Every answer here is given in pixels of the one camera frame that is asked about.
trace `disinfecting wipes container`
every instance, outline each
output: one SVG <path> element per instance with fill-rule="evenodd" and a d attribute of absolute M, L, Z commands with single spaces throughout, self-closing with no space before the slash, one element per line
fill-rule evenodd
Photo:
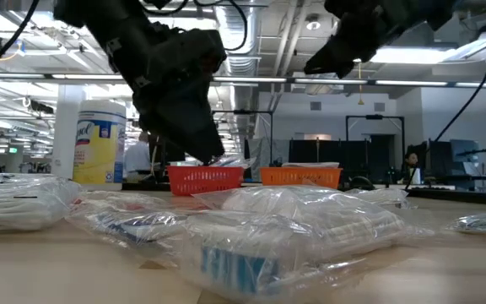
<path fill-rule="evenodd" d="M 82 103 L 74 148 L 75 182 L 91 189 L 121 190 L 126 111 L 108 100 Z"/>

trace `ceiling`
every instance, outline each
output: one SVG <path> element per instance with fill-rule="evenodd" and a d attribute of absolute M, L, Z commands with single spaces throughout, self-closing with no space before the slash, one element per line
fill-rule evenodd
<path fill-rule="evenodd" d="M 11 8 L 10 10 L 0 9 L 0 37 L 8 39 L 13 34 L 17 25 L 25 16 L 29 2 L 25 0 L 21 2 L 0 0 L 0 3 L 8 3 L 9 5 L 0 7 Z M 256 63 L 256 71 L 253 72 L 253 75 L 246 76 L 284 76 L 279 73 L 275 74 L 274 67 L 283 30 L 286 27 L 291 29 L 289 37 L 295 37 L 299 33 L 299 39 L 294 45 L 294 55 L 289 56 L 286 53 L 291 40 L 288 39 L 285 53 L 281 58 L 283 63 L 289 61 L 286 65 L 286 75 L 301 72 L 305 62 L 326 43 L 327 38 L 334 32 L 337 23 L 337 19 L 323 8 L 323 1 L 300 0 L 292 20 L 288 20 L 290 16 L 289 6 L 292 3 L 289 0 L 255 0 L 238 1 L 238 3 L 250 7 L 249 14 L 257 14 L 256 47 L 246 53 L 229 53 L 230 64 L 244 59 Z M 310 5 L 303 8 L 302 3 L 309 3 Z M 63 22 L 53 20 L 50 4 L 50 0 L 41 0 L 41 5 L 30 24 L 19 37 L 19 43 L 13 46 L 3 60 L 0 60 L 0 73 L 112 73 L 106 55 L 87 29 L 74 29 Z M 228 17 L 219 16 L 219 12 L 222 12 L 222 10 L 206 9 L 202 12 L 205 17 L 200 19 L 193 18 L 196 9 L 189 6 L 175 17 L 152 18 L 150 20 L 188 30 L 191 28 L 220 28 L 221 35 L 224 34 L 222 22 L 223 19 Z M 311 14 L 316 14 L 320 28 L 309 30 L 306 28 L 307 22 L 302 22 L 301 31 L 296 32 L 299 19 L 304 19 Z M 486 1 L 467 0 L 455 17 L 438 32 L 433 33 L 427 24 L 422 24 L 401 37 L 394 43 L 394 46 L 434 49 L 435 46 L 440 45 L 441 51 L 444 51 L 445 48 L 451 49 L 453 52 L 458 47 L 476 40 L 478 28 L 485 24 Z M 238 38 L 237 35 L 223 35 L 223 39 L 226 40 Z M 428 58 L 430 55 L 418 56 L 421 59 Z M 391 63 L 388 60 L 383 60 L 383 58 L 376 58 L 376 61 L 378 62 L 358 65 L 350 73 L 348 79 L 479 81 L 486 66 L 486 57 L 479 58 L 479 60 L 466 57 L 461 61 L 455 60 L 438 64 L 430 64 L 429 62 L 426 64 Z M 228 73 L 227 71 L 226 68 L 221 73 Z M 53 140 L 51 135 L 53 134 L 54 117 L 53 115 L 42 115 L 32 111 L 27 107 L 28 102 L 29 100 L 36 100 L 56 111 L 58 85 L 42 82 L 0 81 L 0 117 L 6 117 L 6 119 L 0 120 L 0 130 L 6 135 L 29 138 L 32 141 L 39 139 L 48 143 L 44 149 L 31 150 L 30 153 L 32 154 L 37 152 L 49 153 Z M 132 106 L 132 91 L 126 85 L 89 84 L 84 86 L 84 89 L 88 98 L 119 102 L 127 107 L 127 117 L 138 117 Z M 351 94 L 356 91 L 359 91 L 359 86 L 345 86 L 341 90 L 337 90 L 336 93 Z M 234 101 L 239 92 L 238 88 L 215 86 L 211 88 L 208 98 L 213 109 L 232 110 L 234 107 L 240 106 L 239 103 Z M 364 92 L 387 93 L 390 94 L 390 98 L 394 99 L 402 90 L 396 87 L 365 87 Z M 247 101 L 245 105 L 252 107 L 253 102 Z M 39 116 L 44 119 L 26 120 L 28 117 Z M 250 130 L 253 119 L 243 117 L 236 120 L 221 114 L 217 114 L 216 117 L 222 118 L 219 121 L 219 128 L 223 133 L 226 132 L 224 141 L 227 150 L 237 152 L 238 145 L 234 143 L 239 140 L 239 137 L 235 136 L 235 133 Z M 136 140 L 138 130 L 133 128 L 131 123 L 129 123 L 127 131 L 129 132 L 129 143 Z"/>

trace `red basket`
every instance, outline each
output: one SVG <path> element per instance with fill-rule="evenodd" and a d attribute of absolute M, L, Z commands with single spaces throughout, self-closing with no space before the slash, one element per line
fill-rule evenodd
<path fill-rule="evenodd" d="M 168 166 L 170 190 L 174 195 L 192 195 L 241 187 L 243 168 Z"/>
<path fill-rule="evenodd" d="M 303 181 L 318 186 L 338 188 L 340 168 L 260 168 L 264 186 L 301 185 Z"/>

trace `computer monitor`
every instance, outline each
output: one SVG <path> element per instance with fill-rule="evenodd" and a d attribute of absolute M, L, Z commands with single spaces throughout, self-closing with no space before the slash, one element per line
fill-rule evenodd
<path fill-rule="evenodd" d="M 473 140 L 452 139 L 451 156 L 454 162 L 479 162 L 477 154 L 468 154 L 466 152 L 479 150 L 479 144 Z"/>

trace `table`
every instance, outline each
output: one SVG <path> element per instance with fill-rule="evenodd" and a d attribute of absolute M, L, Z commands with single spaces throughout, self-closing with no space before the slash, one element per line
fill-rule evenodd
<path fill-rule="evenodd" d="M 177 204 L 193 198 L 149 193 Z M 486 212 L 486 205 L 412 198 L 437 225 Z M 442 233 L 420 247 L 377 254 L 377 270 L 324 303 L 486 303 L 486 236 Z M 391 263 L 392 257 L 398 263 Z M 46 231 L 0 235 L 0 304 L 223 304 L 170 270 L 62 221 Z"/>

